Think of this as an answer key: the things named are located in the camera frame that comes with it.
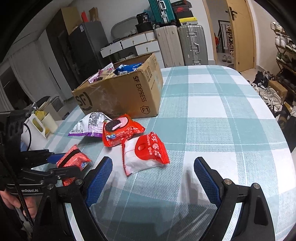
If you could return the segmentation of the left hand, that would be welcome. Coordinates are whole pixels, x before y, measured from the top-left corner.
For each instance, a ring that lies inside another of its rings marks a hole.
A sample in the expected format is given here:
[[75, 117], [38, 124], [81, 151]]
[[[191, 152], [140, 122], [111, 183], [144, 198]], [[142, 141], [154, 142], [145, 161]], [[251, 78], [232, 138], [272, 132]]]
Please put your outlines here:
[[[11, 195], [7, 190], [0, 191], [0, 193], [3, 202], [9, 209], [20, 208], [20, 201], [15, 196]], [[25, 198], [25, 202], [31, 215], [31, 218], [35, 218], [38, 210], [36, 199], [34, 197], [29, 196]]]

